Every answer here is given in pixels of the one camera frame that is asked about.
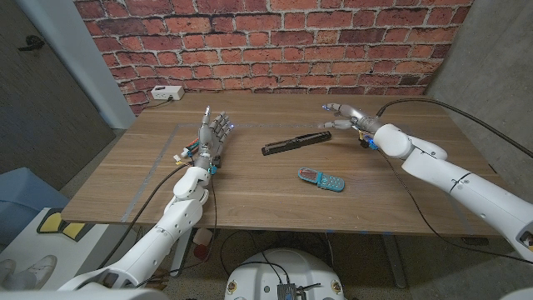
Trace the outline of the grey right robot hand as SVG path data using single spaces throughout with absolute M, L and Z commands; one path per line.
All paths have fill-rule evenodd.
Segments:
M 375 133 L 384 123 L 361 109 L 354 108 L 348 104 L 328 103 L 322 106 L 327 111 L 333 112 L 335 116 L 342 116 L 343 119 L 324 122 L 318 125 L 319 128 L 336 128 L 346 130 L 349 128 L 363 132 Z

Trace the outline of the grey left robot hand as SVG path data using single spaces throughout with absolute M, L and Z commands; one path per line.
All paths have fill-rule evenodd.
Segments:
M 198 130 L 199 150 L 193 166 L 209 169 L 222 165 L 222 149 L 230 135 L 233 124 L 225 112 L 221 112 L 211 120 L 211 108 L 207 106 L 202 117 L 202 125 Z

